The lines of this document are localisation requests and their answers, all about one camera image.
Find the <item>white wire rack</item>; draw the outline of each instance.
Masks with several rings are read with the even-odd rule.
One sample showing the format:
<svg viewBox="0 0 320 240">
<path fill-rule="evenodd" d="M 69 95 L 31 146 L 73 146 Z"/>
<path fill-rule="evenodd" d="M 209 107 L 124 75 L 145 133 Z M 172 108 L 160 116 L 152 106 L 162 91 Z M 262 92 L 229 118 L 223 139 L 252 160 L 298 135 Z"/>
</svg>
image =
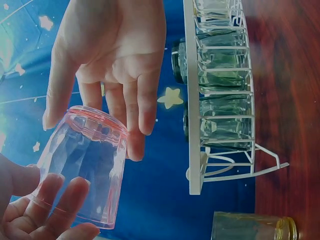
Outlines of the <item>white wire rack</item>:
<svg viewBox="0 0 320 240">
<path fill-rule="evenodd" d="M 215 0 L 184 0 L 184 25 L 185 25 L 185 44 L 186 44 L 186 62 L 187 62 L 187 90 L 188 90 L 188 138 L 189 138 L 189 168 L 186 171 L 186 177 L 189 180 L 189 193 L 191 195 L 200 195 L 203 182 L 216 182 L 256 177 L 275 170 L 287 167 L 289 164 L 280 164 L 279 157 L 274 152 L 258 145 L 255 139 L 255 93 L 254 81 L 252 74 L 252 63 L 250 56 L 249 37 L 247 31 L 246 18 L 243 11 L 241 0 L 227 0 L 225 8 L 215 7 Z M 224 24 L 217 24 L 212 18 L 206 17 L 210 13 L 224 13 L 228 16 Z M 216 29 L 238 30 L 243 32 L 243 45 L 241 46 L 207 46 L 201 43 L 196 32 L 207 33 Z M 198 50 L 242 50 L 245 51 L 247 57 L 247 65 L 240 68 L 207 68 L 198 59 Z M 199 88 L 198 68 L 205 72 L 227 72 L 227 71 L 247 71 L 249 83 L 246 90 L 242 91 L 204 91 Z M 232 115 L 232 116 L 210 116 L 203 117 L 200 115 L 200 95 L 226 95 L 226 94 L 242 94 L 248 95 L 250 98 L 252 114 L 251 115 Z M 201 141 L 200 120 L 203 118 L 210 119 L 228 119 L 228 118 L 250 118 L 251 134 L 249 139 L 225 139 L 225 140 L 204 140 Z M 219 153 L 211 153 L 210 147 L 205 147 L 205 151 L 201 151 L 201 147 L 207 143 L 239 143 L 250 142 L 250 150 L 226 151 Z M 275 158 L 276 165 L 261 171 L 255 172 L 255 152 L 261 150 Z M 236 162 L 232 157 L 234 154 L 244 154 L 247 162 Z M 207 171 L 207 167 L 217 167 L 215 171 Z M 245 174 L 226 174 L 233 167 L 248 168 L 250 171 Z"/>
</svg>

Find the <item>clear plastic cup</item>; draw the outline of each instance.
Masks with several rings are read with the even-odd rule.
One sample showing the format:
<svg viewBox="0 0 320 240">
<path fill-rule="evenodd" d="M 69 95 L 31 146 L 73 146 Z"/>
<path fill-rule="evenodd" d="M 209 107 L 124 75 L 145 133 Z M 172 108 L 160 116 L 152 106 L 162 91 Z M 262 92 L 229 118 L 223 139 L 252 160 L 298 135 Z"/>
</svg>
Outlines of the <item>clear plastic cup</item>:
<svg viewBox="0 0 320 240">
<path fill-rule="evenodd" d="M 31 200 L 62 218 L 75 218 L 75 223 L 92 223 L 101 229 L 113 229 L 123 179 L 128 131 L 114 117 L 90 107 L 73 106 L 50 137 L 37 163 L 40 185 L 30 195 Z M 48 201 L 39 191 L 44 180 L 62 175 L 56 181 L 55 200 Z M 88 193 L 80 210 L 59 204 L 63 193 L 72 183 L 89 181 Z"/>
</svg>

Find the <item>yellow star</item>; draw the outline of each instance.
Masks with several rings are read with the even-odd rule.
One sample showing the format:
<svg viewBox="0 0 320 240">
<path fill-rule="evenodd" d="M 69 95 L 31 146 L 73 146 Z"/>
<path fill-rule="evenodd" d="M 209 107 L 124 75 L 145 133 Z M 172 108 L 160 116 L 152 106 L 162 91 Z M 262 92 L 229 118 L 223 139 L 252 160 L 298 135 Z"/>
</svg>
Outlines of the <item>yellow star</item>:
<svg viewBox="0 0 320 240">
<path fill-rule="evenodd" d="M 164 96 L 159 97 L 158 103 L 164 103 L 166 109 L 171 108 L 173 105 L 183 104 L 184 101 L 179 97 L 180 89 L 171 89 L 167 87 L 165 89 Z"/>
</svg>

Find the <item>glass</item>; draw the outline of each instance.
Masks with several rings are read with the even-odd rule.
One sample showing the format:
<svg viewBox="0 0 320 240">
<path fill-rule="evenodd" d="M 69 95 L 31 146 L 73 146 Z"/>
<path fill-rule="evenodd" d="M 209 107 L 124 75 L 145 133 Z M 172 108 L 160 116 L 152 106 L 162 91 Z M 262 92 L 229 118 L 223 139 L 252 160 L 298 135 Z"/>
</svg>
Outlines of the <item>glass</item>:
<svg viewBox="0 0 320 240">
<path fill-rule="evenodd" d="M 297 240 L 290 217 L 215 212 L 211 240 Z"/>
<path fill-rule="evenodd" d="M 31 200 L 53 214 L 68 217 L 57 203 L 70 181 L 82 177 L 90 182 L 84 204 L 76 215 L 76 223 L 92 223 L 101 229 L 115 227 L 118 202 L 127 151 L 126 127 L 117 119 L 90 107 L 73 106 L 50 137 L 37 163 L 40 185 L 49 174 L 65 177 L 55 201 Z"/>
<path fill-rule="evenodd" d="M 206 147 L 226 150 L 249 151 L 252 135 L 252 104 L 247 94 L 223 94 L 201 97 L 200 111 L 200 139 L 205 141 Z M 213 116 L 229 116 L 228 118 L 214 118 Z M 188 105 L 184 111 L 184 133 L 189 137 Z M 234 140 L 235 142 L 216 143 L 217 140 Z"/>
<path fill-rule="evenodd" d="M 196 15 L 200 18 L 229 21 L 227 0 L 195 0 Z"/>
<path fill-rule="evenodd" d="M 249 67 L 246 49 L 202 49 L 207 47 L 243 47 L 246 46 L 246 34 L 243 30 L 215 30 L 197 36 L 201 48 L 198 49 L 198 83 L 202 93 L 210 91 L 247 91 L 250 86 L 250 72 L 244 70 L 207 71 L 212 68 Z M 178 83 L 187 84 L 187 56 L 184 39 L 175 42 L 172 47 L 172 69 Z"/>
</svg>

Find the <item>wooden surface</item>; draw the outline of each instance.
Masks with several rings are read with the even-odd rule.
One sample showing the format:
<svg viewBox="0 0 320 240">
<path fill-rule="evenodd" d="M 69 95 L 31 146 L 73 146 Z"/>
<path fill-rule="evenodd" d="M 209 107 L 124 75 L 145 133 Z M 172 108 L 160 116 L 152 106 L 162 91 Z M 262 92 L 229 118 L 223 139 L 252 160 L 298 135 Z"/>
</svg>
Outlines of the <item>wooden surface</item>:
<svg viewBox="0 0 320 240">
<path fill-rule="evenodd" d="M 242 0 L 249 31 L 256 141 L 290 167 L 256 179 L 256 213 L 290 216 L 320 240 L 320 1 Z M 256 156 L 257 168 L 272 158 Z"/>
</svg>

